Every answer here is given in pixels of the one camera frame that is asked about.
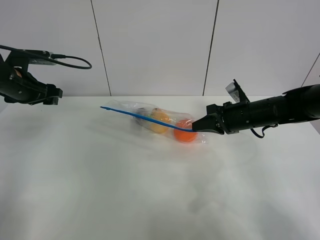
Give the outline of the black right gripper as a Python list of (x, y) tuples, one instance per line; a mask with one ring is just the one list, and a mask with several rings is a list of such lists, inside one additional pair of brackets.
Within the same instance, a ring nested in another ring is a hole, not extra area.
[(250, 129), (249, 103), (226, 102), (206, 106), (207, 115), (192, 123), (192, 130), (218, 135), (235, 134)]

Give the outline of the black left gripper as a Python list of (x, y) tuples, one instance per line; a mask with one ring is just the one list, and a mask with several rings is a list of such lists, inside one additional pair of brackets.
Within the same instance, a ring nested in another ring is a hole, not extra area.
[(27, 105), (57, 105), (62, 98), (62, 90), (54, 84), (38, 81), (28, 72), (29, 56), (44, 59), (43, 56), (11, 51), (3, 61), (3, 97), (6, 103)]

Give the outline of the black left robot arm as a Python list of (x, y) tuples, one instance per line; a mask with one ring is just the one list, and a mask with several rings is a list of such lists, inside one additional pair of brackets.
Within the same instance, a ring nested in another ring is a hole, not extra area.
[(52, 65), (51, 53), (41, 50), (11, 50), (0, 59), (0, 95), (6, 103), (57, 105), (63, 91), (54, 84), (38, 81), (28, 72), (29, 65)]

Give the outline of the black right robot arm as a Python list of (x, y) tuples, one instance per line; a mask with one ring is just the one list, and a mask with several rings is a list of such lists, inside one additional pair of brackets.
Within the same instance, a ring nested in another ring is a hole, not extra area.
[(206, 116), (192, 123), (195, 132), (235, 134), (242, 130), (303, 123), (320, 118), (320, 85), (309, 85), (289, 90), (284, 95), (250, 102), (240, 91), (241, 101), (211, 104)]

